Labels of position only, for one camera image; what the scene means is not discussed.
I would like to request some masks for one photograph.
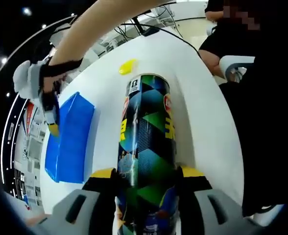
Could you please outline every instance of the geometric pattern can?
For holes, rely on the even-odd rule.
[[[175,129],[169,84],[160,76],[135,77],[126,89],[118,173],[118,234],[175,234]]]

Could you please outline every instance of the blue plastic container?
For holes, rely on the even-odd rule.
[[[59,137],[50,134],[45,159],[45,171],[53,181],[84,181],[85,150],[94,109],[79,92],[61,106]]]

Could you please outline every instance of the white table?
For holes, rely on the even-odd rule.
[[[165,32],[141,36],[114,49],[86,68],[61,93],[60,105],[79,91],[96,107],[86,151],[86,176],[117,166],[125,89],[132,78],[118,71],[133,58],[140,61],[139,72],[158,73],[170,84],[177,162],[204,172],[214,188],[242,204],[242,155],[229,107],[195,51]],[[46,133],[40,177],[45,213],[51,213],[53,206],[71,191],[82,188],[82,184],[55,183],[45,172],[48,136]]]

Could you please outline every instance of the black wrist strap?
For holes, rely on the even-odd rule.
[[[41,67],[40,77],[55,77],[68,71],[77,69],[80,67],[82,60],[83,58],[79,61],[68,61],[59,65],[48,65],[50,62],[49,59],[48,62]]]

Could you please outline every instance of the person's arm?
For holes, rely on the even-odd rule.
[[[208,20],[217,22],[223,18],[223,11],[208,11],[205,13],[205,16]]]
[[[124,21],[168,0],[98,0],[72,25],[57,47],[49,65],[82,59],[105,33]],[[52,91],[56,78],[45,78],[44,91]]]

